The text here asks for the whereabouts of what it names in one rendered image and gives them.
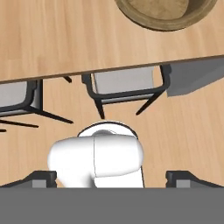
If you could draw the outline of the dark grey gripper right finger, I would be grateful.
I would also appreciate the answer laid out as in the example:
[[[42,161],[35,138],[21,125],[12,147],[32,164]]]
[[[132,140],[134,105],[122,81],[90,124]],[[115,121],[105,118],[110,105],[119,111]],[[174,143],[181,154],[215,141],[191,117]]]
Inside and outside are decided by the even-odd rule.
[[[167,180],[165,186],[172,188],[201,188],[201,187],[213,187],[221,188],[221,185],[217,185],[212,182],[208,182],[197,178],[189,171],[167,171],[165,174]]]

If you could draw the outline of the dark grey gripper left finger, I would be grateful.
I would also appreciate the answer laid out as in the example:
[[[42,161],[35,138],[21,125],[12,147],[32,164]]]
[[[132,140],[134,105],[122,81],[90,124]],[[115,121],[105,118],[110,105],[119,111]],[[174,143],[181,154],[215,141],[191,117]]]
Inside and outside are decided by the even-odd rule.
[[[3,185],[3,187],[19,188],[56,188],[56,171],[34,171],[27,177]]]

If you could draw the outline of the brown wooden bowl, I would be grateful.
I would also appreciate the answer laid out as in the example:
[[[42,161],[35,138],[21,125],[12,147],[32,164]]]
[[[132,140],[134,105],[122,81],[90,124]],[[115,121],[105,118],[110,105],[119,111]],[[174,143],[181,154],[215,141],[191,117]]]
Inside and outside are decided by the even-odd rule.
[[[144,28],[173,32],[198,23],[218,0],[115,0],[121,12]]]

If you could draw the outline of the white rounded object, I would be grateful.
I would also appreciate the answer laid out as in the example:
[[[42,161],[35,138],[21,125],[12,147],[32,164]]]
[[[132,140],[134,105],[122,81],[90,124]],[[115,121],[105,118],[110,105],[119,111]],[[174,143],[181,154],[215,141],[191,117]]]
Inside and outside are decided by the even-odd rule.
[[[121,122],[97,122],[51,147],[47,164],[65,187],[143,188],[144,150]]]

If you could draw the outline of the black chair with grey seat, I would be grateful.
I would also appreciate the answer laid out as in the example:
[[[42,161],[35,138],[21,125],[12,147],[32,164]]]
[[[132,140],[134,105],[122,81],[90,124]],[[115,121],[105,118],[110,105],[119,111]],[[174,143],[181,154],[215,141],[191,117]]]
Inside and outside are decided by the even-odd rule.
[[[105,118],[104,104],[146,100],[146,103],[136,112],[138,116],[171,84],[171,66],[162,65],[159,68],[163,80],[159,87],[153,84],[153,66],[83,74],[81,81],[94,100],[101,119]]]
[[[36,114],[64,123],[73,123],[73,121],[64,117],[44,111],[43,99],[42,80],[0,84],[0,124],[37,128],[38,125],[34,124],[3,120],[3,117],[28,114]]]

